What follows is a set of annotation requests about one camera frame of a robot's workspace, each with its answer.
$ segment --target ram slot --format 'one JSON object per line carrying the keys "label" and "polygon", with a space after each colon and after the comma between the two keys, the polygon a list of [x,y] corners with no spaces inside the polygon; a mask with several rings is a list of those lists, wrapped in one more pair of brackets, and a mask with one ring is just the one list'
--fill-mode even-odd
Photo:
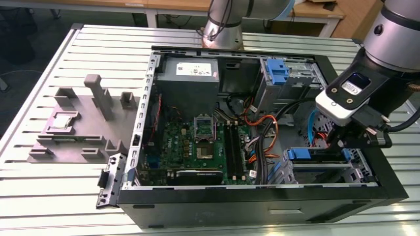
{"label": "ram slot", "polygon": [[236,179],[240,179],[244,175],[244,164],[242,158],[242,141],[238,133],[238,125],[231,127],[232,135],[232,152],[234,152],[234,162],[235,162],[235,176]]}
{"label": "ram slot", "polygon": [[224,133],[224,149],[226,149],[226,164],[228,169],[228,178],[235,176],[235,162],[234,162],[234,148],[232,148],[232,136],[231,136],[231,124],[226,124],[223,128]]}

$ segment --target robotic arm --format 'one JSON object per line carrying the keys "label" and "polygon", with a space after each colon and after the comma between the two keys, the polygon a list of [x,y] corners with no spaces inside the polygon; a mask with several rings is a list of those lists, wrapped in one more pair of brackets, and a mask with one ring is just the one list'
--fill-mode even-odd
{"label": "robotic arm", "polygon": [[288,16],[294,4],[295,0],[212,0],[203,32],[203,46],[240,49],[243,18],[280,20]]}
{"label": "robotic arm", "polygon": [[390,132],[410,127],[418,111],[391,127],[388,116],[420,91],[420,1],[387,0],[348,69],[316,97],[336,124],[328,142],[336,148],[388,148]]}
{"label": "robotic arm", "polygon": [[[295,0],[212,0],[203,31],[207,48],[240,49],[242,19],[280,20]],[[420,109],[399,126],[388,116],[420,91],[420,0],[387,0],[364,47],[348,69],[316,97],[320,112],[335,128],[328,136],[331,151],[342,148],[388,148],[388,133],[410,127]]]}

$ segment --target aluminum slotted table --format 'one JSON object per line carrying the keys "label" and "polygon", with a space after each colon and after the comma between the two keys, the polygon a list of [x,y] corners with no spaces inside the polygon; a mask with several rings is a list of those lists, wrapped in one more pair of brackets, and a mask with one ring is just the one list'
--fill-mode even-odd
{"label": "aluminum slotted table", "polygon": [[[96,187],[106,164],[30,164],[28,152],[56,105],[59,87],[88,95],[87,74],[100,74],[111,95],[142,96],[152,45],[200,47],[194,30],[84,25],[71,29],[46,72],[0,141],[0,235],[111,235],[154,232],[186,235],[411,235],[420,232],[420,127],[392,134],[384,149],[410,199],[348,217],[335,224],[223,228],[139,229],[120,209],[96,210]],[[327,55],[338,73],[358,52],[350,39],[244,33],[246,50]],[[394,125],[408,119],[407,103],[391,115]]]}

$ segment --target open computer tower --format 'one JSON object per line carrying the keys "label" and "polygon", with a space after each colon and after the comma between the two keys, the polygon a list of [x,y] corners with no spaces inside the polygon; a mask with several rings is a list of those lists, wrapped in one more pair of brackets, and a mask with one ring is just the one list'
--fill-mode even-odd
{"label": "open computer tower", "polygon": [[[96,207],[168,228],[335,222],[407,198],[379,148],[300,153],[328,147],[334,124],[311,98],[335,78],[326,56],[154,47],[130,150],[110,158]],[[264,148],[276,142],[259,167],[272,121],[244,120],[303,98],[260,136]]]}

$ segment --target gray robot arm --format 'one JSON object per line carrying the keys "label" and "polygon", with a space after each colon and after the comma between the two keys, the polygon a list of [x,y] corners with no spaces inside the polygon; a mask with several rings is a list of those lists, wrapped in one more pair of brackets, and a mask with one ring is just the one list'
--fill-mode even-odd
{"label": "gray robot arm", "polygon": [[243,18],[266,20],[286,18],[294,3],[295,0],[212,0],[203,32],[204,47],[240,49]]}

